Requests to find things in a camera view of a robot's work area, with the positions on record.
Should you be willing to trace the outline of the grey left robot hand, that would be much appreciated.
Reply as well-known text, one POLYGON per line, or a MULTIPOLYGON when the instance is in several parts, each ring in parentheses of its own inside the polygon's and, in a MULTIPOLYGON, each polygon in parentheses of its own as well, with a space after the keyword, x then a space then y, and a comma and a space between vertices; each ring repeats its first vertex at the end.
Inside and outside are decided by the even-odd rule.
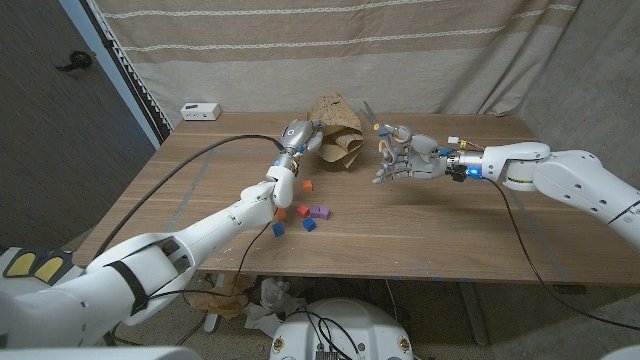
POLYGON ((323 128, 320 120, 294 119, 282 132, 280 151, 274 165, 287 168, 298 174, 299 159, 306 152, 319 149, 323 140, 323 128))

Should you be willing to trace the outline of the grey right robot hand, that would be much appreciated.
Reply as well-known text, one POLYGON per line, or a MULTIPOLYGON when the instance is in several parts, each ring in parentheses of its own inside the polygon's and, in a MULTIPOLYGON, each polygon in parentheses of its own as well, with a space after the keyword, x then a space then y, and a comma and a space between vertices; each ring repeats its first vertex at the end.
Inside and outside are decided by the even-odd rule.
POLYGON ((439 156, 438 143, 424 134, 413 134, 406 126, 376 125, 382 167, 372 180, 380 184, 399 178, 435 179, 445 174, 446 159, 439 156))

